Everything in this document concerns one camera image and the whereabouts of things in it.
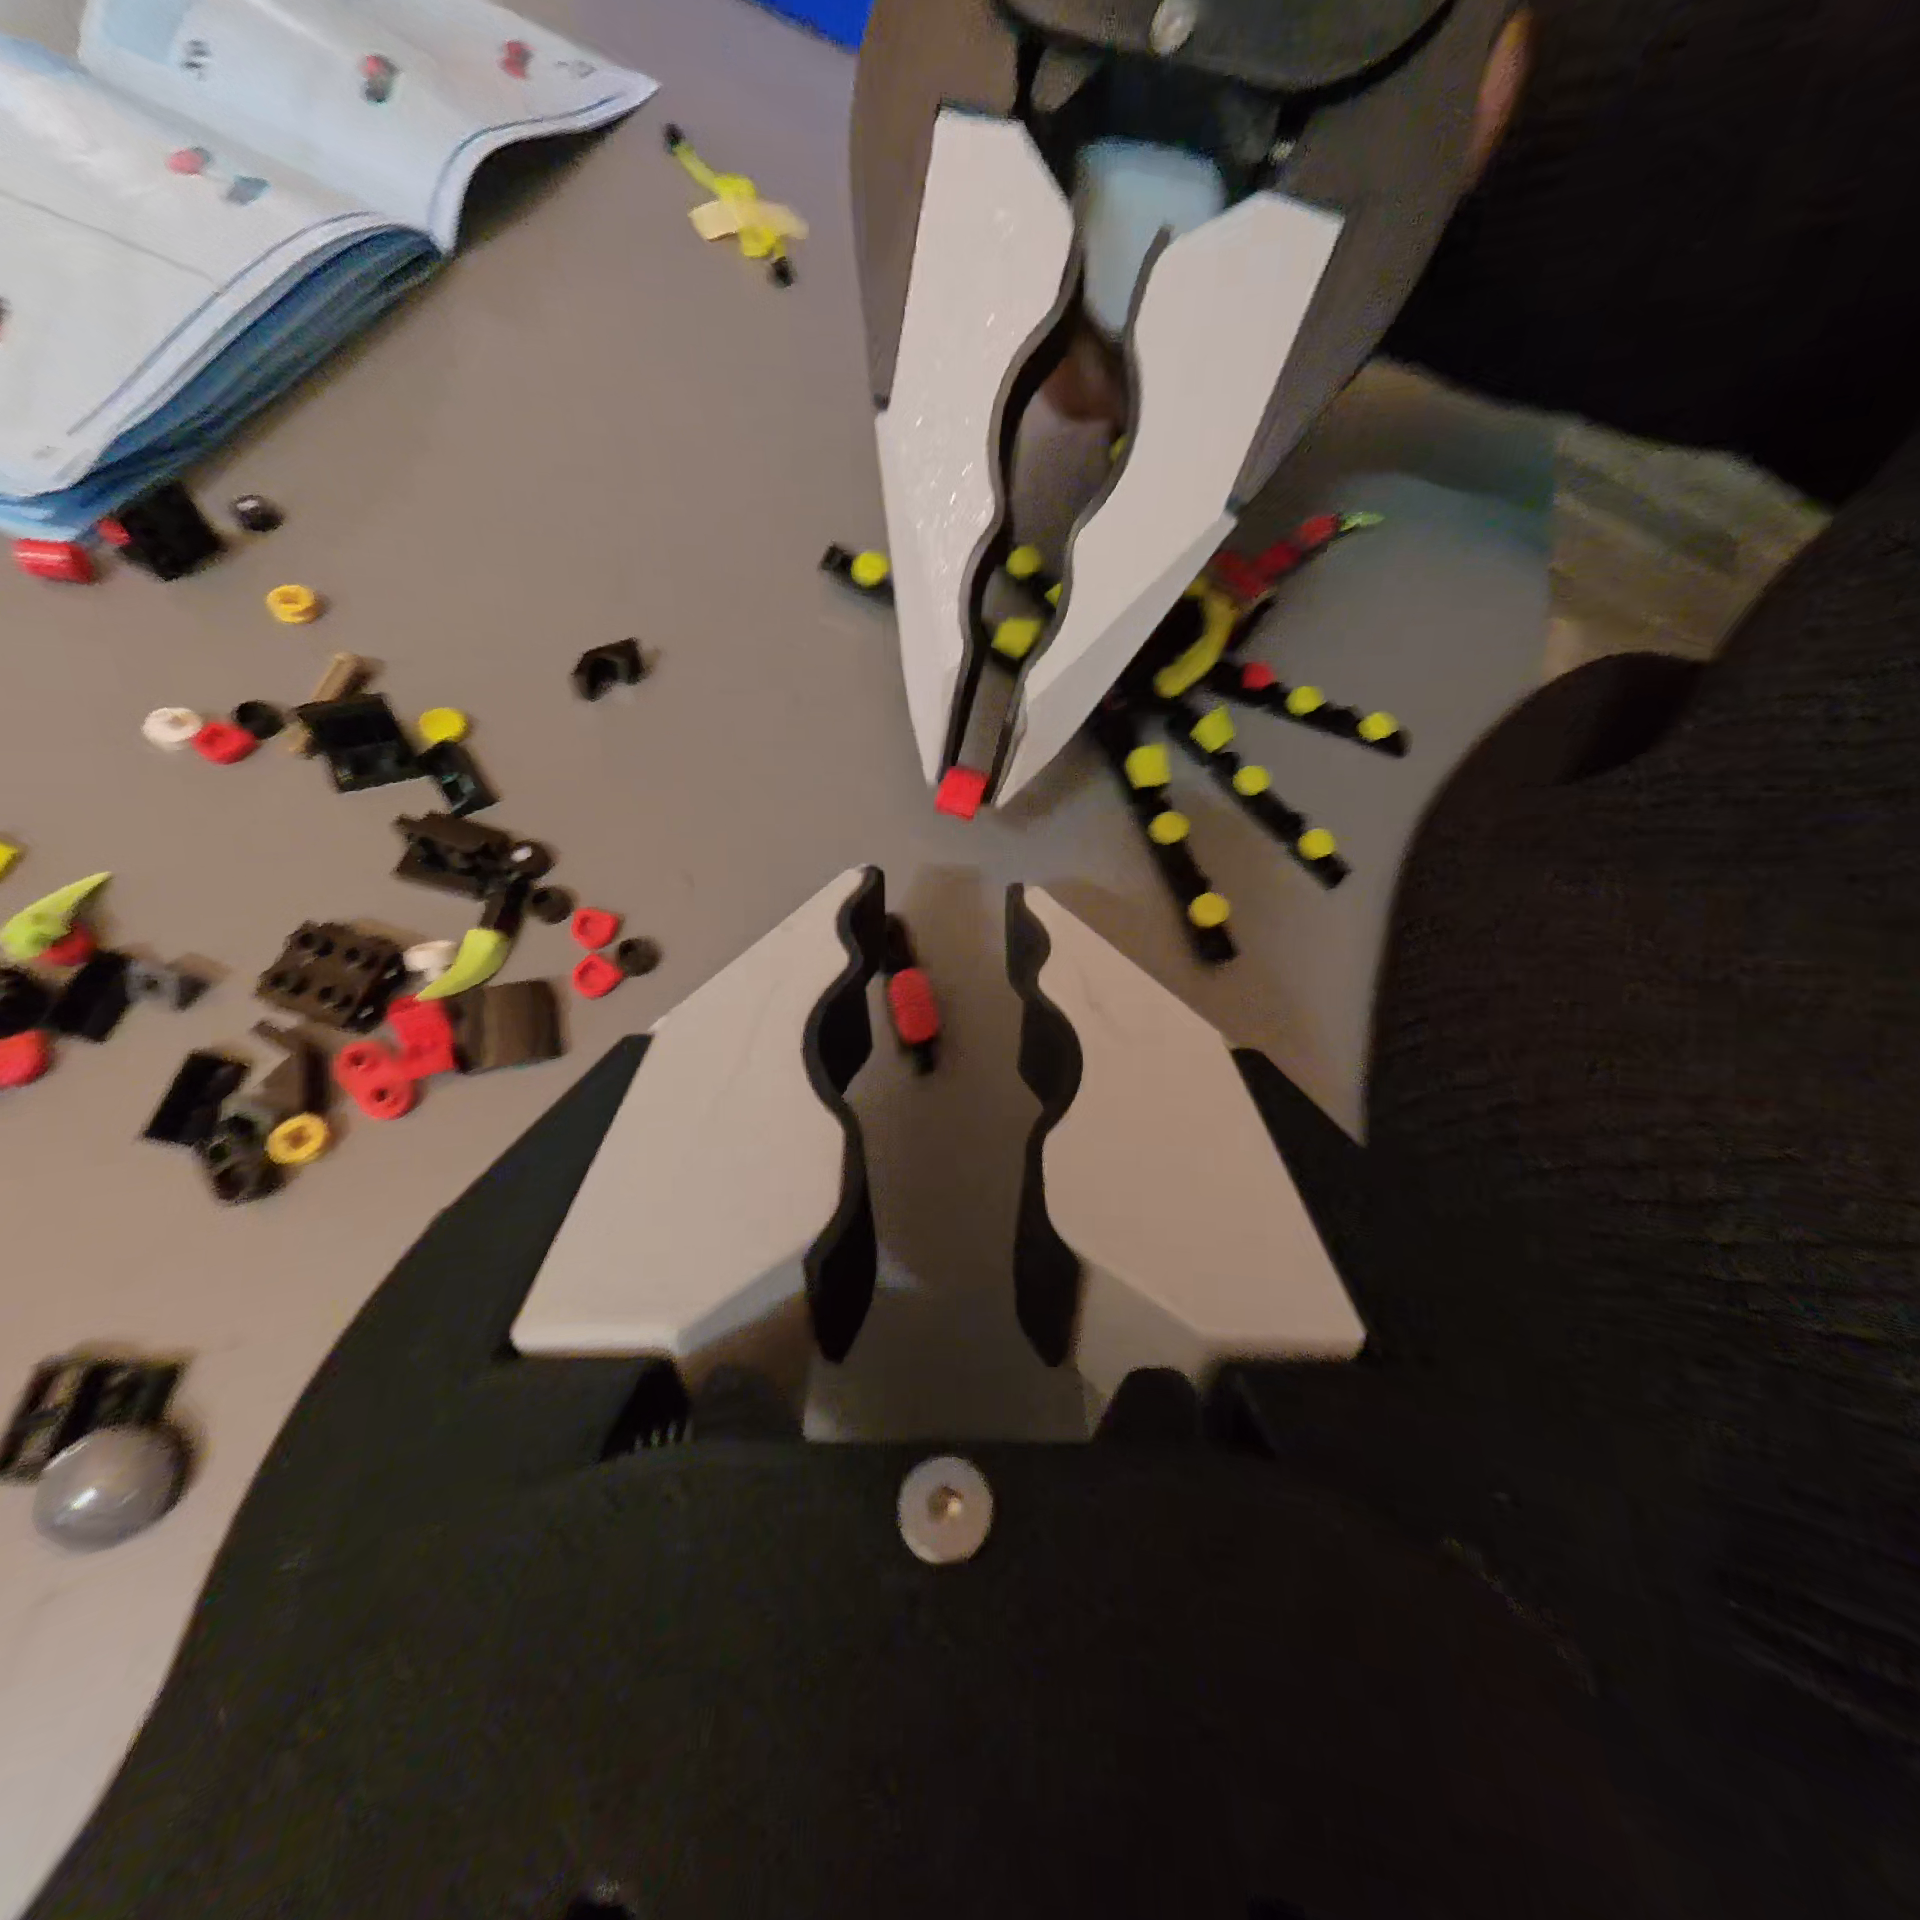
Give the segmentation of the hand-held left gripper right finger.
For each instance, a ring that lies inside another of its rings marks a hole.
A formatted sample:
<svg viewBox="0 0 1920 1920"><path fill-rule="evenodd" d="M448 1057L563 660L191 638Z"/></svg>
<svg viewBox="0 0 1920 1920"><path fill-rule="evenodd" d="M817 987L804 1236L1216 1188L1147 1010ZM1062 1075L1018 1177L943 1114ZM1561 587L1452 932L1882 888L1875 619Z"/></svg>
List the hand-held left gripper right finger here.
<svg viewBox="0 0 1920 1920"><path fill-rule="evenodd" d="M1073 1434L1135 1373L1347 1365L1364 1315L1216 1038L1053 888L1009 888L1018 1070L1031 1091L1018 1323L1073 1385Z"/></svg>

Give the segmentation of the black lego bar red sleeve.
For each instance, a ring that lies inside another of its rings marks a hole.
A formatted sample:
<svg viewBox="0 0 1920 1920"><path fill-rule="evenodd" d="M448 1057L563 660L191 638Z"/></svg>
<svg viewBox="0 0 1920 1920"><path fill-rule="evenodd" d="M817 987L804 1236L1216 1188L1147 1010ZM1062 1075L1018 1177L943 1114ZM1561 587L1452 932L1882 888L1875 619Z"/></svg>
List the black lego bar red sleeve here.
<svg viewBox="0 0 1920 1920"><path fill-rule="evenodd" d="M892 1010L894 1057L932 1075L943 1057L943 1002L894 916L884 918L884 1010Z"/></svg>

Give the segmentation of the black yellow lego spider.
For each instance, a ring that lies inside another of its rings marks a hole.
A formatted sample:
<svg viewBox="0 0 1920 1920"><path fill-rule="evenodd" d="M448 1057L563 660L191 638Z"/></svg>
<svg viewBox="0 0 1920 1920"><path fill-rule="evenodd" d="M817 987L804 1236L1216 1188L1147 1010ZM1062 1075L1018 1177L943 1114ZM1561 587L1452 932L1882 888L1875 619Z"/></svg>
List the black yellow lego spider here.
<svg viewBox="0 0 1920 1920"><path fill-rule="evenodd" d="M1125 680L1096 702L1086 739L1117 776L1135 825L1164 875L1164 897L1185 918L1185 955L1203 971L1232 956L1232 907L1192 855L1192 825L1173 792L1173 749L1192 758L1322 888L1347 885L1342 841L1306 821L1257 758L1244 758L1232 712L1262 712L1276 725L1406 758L1406 725L1387 712L1347 712L1325 690L1276 680L1247 653L1257 619L1276 603L1294 569L1325 546L1378 528L1378 511L1306 511L1262 551L1216 546L1207 569L1178 589L1178 612L1139 638Z"/></svg>

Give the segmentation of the black lego bar red tip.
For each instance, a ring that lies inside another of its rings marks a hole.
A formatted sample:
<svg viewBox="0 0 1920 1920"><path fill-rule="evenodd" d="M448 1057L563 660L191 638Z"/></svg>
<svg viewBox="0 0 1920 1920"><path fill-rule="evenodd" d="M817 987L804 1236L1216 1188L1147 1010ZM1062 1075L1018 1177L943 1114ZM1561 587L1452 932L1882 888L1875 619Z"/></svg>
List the black lego bar red tip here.
<svg viewBox="0 0 1920 1920"><path fill-rule="evenodd" d="M979 821L990 806L1009 739L1018 739L1018 693L1024 693L1018 653L986 653L979 680L953 693L933 810Z"/></svg>

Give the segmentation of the black lego hinge plate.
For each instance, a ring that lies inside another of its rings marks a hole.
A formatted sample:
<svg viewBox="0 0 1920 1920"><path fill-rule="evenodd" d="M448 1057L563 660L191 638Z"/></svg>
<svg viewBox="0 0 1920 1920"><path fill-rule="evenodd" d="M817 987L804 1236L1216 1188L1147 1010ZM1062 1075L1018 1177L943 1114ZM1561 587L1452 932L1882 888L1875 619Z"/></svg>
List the black lego hinge plate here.
<svg viewBox="0 0 1920 1920"><path fill-rule="evenodd" d="M456 810L410 810L387 821L401 825L401 885L448 888L448 897L501 897L501 888L528 888L556 875L556 851L487 821L456 821Z"/></svg>

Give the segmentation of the black holed lego brick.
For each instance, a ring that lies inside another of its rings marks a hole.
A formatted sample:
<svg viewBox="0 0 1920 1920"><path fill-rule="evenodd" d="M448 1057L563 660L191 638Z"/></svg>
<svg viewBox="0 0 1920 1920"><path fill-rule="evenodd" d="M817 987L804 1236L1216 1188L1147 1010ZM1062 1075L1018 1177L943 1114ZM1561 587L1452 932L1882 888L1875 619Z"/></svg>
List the black holed lego brick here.
<svg viewBox="0 0 1920 1920"><path fill-rule="evenodd" d="M355 918L300 918L273 971L254 978L254 1002L273 1015L300 1015L346 1038L382 1028L401 987L402 987L402 946Z"/></svg>

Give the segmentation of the black lego connector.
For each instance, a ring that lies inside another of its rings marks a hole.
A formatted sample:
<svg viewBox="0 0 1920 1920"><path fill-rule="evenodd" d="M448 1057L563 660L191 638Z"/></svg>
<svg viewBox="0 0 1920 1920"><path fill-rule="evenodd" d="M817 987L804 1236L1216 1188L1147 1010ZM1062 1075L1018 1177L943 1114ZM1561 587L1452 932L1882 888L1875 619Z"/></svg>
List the black lego connector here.
<svg viewBox="0 0 1920 1920"><path fill-rule="evenodd" d="M284 1190L284 1164L254 1114L221 1114L191 1150L210 1200L238 1211Z"/></svg>

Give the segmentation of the flat black lego plate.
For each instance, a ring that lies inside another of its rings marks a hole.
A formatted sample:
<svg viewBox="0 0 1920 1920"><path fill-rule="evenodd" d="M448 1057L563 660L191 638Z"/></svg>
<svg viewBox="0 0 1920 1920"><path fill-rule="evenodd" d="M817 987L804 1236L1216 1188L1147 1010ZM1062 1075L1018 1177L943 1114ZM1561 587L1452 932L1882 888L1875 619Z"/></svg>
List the flat black lego plate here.
<svg viewBox="0 0 1920 1920"><path fill-rule="evenodd" d="M238 1084L253 1084L253 1061L238 1057L191 1043L178 1061L178 1075L161 1084L157 1114L142 1120L142 1142L157 1142L157 1150L206 1150Z"/></svg>

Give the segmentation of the large black lego plate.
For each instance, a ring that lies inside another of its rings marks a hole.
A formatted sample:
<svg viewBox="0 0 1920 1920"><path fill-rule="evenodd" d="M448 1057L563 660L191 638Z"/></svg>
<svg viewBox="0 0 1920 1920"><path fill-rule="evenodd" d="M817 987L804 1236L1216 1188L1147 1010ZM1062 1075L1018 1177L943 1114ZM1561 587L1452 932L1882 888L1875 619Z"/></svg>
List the large black lego plate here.
<svg viewBox="0 0 1920 1920"><path fill-rule="evenodd" d="M300 725L325 762L333 792L424 777L424 749L402 739L382 693L300 702Z"/></svg>

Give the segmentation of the black sloped lego piece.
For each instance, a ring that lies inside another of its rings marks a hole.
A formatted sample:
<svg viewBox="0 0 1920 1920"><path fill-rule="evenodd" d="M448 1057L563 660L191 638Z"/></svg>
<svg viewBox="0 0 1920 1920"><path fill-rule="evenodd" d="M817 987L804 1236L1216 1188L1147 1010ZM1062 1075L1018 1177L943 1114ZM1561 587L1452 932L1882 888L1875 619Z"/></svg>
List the black sloped lego piece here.
<svg viewBox="0 0 1920 1920"><path fill-rule="evenodd" d="M128 955L97 955L64 978L53 1010L44 1010L44 1028L53 1038L82 1038L103 1043L132 1010L132 956Z"/></svg>

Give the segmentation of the tan lego pin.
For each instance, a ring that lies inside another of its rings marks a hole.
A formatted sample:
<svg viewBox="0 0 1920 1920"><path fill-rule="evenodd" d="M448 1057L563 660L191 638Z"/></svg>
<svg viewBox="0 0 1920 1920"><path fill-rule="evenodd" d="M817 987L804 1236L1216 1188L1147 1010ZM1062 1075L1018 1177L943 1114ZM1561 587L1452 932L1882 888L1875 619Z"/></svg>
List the tan lego pin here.
<svg viewBox="0 0 1920 1920"><path fill-rule="evenodd" d="M325 653L323 690L285 712L285 758L310 758L310 712L371 690L371 653Z"/></svg>

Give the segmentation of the grey lego dome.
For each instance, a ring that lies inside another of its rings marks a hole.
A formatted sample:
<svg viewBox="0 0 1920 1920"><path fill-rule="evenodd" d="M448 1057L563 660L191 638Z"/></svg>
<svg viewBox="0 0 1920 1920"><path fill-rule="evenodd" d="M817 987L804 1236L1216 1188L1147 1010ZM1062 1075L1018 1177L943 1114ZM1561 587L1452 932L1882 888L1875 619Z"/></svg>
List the grey lego dome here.
<svg viewBox="0 0 1920 1920"><path fill-rule="evenodd" d="M29 1531L64 1554L110 1554L157 1531L186 1487L178 1431L82 1431L44 1462L29 1487Z"/></svg>

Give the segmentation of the lime lego claw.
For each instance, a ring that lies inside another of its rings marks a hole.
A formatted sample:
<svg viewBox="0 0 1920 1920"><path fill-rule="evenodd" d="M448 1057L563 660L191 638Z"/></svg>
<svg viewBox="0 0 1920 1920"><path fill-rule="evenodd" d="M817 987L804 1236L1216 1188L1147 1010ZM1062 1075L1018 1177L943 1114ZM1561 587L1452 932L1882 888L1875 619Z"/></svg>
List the lime lego claw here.
<svg viewBox="0 0 1920 1920"><path fill-rule="evenodd" d="M79 875L79 885L64 885L64 888L17 907L17 916L0 918L0 955L11 955L17 971L44 956L44 955L79 932L79 916L82 916L82 897L97 897L103 885L110 885L110 875Z"/></svg>

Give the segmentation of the lime claw on black bar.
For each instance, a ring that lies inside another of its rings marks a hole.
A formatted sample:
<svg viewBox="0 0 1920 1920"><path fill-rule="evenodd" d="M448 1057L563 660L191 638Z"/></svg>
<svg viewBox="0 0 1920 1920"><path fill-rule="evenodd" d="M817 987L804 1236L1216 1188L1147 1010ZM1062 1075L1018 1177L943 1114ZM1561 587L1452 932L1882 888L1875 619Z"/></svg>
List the lime claw on black bar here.
<svg viewBox="0 0 1920 1920"><path fill-rule="evenodd" d="M506 971L518 937L524 937L524 897L528 897L528 875L506 875L487 897L475 932L457 937L457 956L433 986L410 986L410 987L424 1002L487 987Z"/></svg>

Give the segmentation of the open instruction booklet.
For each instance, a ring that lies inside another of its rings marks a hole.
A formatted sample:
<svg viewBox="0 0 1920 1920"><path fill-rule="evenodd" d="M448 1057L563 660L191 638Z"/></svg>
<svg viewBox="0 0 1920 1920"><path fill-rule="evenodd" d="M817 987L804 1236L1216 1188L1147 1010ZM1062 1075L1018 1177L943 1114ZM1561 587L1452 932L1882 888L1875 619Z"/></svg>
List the open instruction booklet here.
<svg viewBox="0 0 1920 1920"><path fill-rule="evenodd" d="M457 253L466 179L653 100L475 0L110 0L0 42L0 511L82 535Z"/></svg>

